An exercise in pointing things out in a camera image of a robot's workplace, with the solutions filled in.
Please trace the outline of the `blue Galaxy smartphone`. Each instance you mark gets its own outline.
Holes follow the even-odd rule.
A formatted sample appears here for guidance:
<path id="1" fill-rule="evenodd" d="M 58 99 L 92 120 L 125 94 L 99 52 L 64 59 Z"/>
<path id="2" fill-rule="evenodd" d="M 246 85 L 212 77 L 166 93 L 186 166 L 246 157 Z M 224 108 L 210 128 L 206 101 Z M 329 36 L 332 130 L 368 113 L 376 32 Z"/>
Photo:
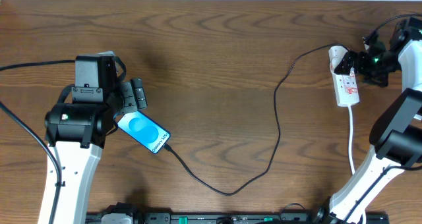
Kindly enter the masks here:
<path id="1" fill-rule="evenodd" d="M 123 115 L 118 127 L 153 154 L 157 154 L 171 134 L 140 111 Z"/>

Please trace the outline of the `white power strip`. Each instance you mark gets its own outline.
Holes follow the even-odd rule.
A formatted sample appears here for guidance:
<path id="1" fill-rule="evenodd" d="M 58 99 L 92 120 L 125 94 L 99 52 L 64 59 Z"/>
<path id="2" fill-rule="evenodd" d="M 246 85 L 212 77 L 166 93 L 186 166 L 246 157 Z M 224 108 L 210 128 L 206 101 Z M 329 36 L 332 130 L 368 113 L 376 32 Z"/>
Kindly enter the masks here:
<path id="1" fill-rule="evenodd" d="M 359 93 L 357 89 L 357 82 L 354 69 L 346 74 L 337 74 L 335 69 L 340 67 L 343 57 L 347 50 L 342 46 L 333 46 L 329 49 L 330 72 L 334 84 L 334 91 L 336 95 L 336 102 L 339 107 L 351 107 L 359 103 Z"/>

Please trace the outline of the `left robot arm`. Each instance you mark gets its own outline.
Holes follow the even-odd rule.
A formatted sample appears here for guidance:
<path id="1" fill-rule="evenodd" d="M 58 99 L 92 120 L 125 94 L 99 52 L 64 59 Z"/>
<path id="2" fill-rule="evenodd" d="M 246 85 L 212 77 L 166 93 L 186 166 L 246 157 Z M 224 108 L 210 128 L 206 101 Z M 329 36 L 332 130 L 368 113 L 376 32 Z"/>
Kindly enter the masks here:
<path id="1" fill-rule="evenodd" d="M 67 86 L 45 116 L 53 159 L 39 223 L 84 223 L 92 180 L 115 118 L 147 107 L 140 78 L 126 82 L 123 62 L 113 51 L 79 55 L 75 83 Z"/>

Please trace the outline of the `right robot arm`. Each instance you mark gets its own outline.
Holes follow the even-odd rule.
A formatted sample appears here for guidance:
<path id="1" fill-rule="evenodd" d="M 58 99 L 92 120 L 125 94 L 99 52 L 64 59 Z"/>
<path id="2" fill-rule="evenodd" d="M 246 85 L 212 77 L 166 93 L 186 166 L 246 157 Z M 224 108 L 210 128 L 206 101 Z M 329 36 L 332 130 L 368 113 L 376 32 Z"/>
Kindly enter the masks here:
<path id="1" fill-rule="evenodd" d="M 402 93 L 378 118 L 370 135 L 364 162 L 350 180 L 315 213 L 313 223 L 365 223 L 365 209 L 394 178 L 421 169 L 421 129 L 411 125 L 421 119 L 421 14 L 395 16 L 389 47 L 378 31 L 364 37 L 364 51 L 341 45 L 329 49 L 330 72 L 340 107 L 356 104 L 355 79 L 384 88 L 389 74 L 401 71 Z"/>

